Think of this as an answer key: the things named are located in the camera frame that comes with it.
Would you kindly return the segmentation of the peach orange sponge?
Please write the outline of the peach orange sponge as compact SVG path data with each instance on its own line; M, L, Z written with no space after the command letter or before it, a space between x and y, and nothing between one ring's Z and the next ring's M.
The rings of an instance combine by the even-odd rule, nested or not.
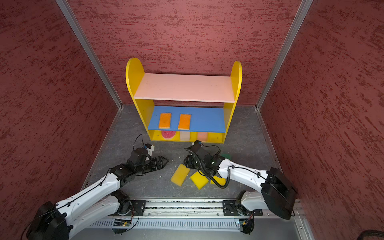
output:
M198 132L197 140L199 140L201 142L207 142L208 141L208 133L206 133L206 132Z

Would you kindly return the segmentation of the pale yellow sponge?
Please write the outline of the pale yellow sponge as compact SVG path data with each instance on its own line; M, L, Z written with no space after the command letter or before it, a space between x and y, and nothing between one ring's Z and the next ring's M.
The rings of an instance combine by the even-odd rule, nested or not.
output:
M189 172L190 172L189 168L187 168L183 164L180 164L177 170L175 171L175 173L173 174L173 176L171 177L171 182L181 187L185 179L187 178Z

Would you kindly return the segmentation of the white sponge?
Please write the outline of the white sponge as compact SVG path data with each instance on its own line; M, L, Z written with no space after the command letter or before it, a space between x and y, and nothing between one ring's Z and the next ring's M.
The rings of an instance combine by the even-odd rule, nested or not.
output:
M180 132L180 141L182 142L189 142L191 138L190 132Z

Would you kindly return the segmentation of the green yellow scouring sponge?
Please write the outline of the green yellow scouring sponge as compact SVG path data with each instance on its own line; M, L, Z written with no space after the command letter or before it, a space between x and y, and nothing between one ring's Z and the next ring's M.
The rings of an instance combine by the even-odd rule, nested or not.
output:
M226 158L226 159L228 159L228 160L231 160L231 159L232 159L232 156L231 156L230 154L224 154L224 153L222 153L222 154L221 154L221 157L224 157L224 158Z

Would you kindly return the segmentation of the round pink smiley sponge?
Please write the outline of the round pink smiley sponge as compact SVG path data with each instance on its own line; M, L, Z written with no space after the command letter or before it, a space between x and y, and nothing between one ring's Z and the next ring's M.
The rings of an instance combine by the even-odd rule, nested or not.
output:
M166 140L172 139L175 135L175 131L161 131L162 137Z

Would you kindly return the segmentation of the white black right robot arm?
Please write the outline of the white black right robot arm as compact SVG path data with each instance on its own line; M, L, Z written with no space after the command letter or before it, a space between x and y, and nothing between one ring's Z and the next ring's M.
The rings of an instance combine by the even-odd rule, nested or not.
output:
M252 192L242 191L238 195L236 208L239 212L267 208L284 220L294 216L298 191L279 169L270 168L266 171L242 166L221 156L220 152L211 155L205 147L200 141L195 141L185 148L188 155L184 165L197 170L199 175L221 189L227 188L232 181L253 189Z

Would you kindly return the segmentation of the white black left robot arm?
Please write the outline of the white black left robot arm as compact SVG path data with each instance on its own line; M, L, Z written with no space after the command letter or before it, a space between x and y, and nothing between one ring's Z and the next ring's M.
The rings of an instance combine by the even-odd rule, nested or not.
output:
M70 240L98 220L117 214L130 220L138 215L131 198L121 188L147 173L162 170L169 160L153 157L155 147L145 145L132 151L130 158L107 170L104 177L77 194L53 204L41 205L22 237L28 240Z

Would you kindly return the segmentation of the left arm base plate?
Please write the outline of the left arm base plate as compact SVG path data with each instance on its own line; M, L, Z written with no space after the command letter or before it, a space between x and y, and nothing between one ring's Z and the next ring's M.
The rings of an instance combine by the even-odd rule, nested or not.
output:
M119 216L142 216L146 208L146 200L129 200L121 203L117 214Z

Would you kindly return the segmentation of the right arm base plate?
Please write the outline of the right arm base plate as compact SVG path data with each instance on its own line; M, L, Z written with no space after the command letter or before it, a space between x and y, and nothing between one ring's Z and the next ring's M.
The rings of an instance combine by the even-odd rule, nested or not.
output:
M249 211L235 200L223 200L224 216L239 216L239 217L260 217L263 216L262 210Z

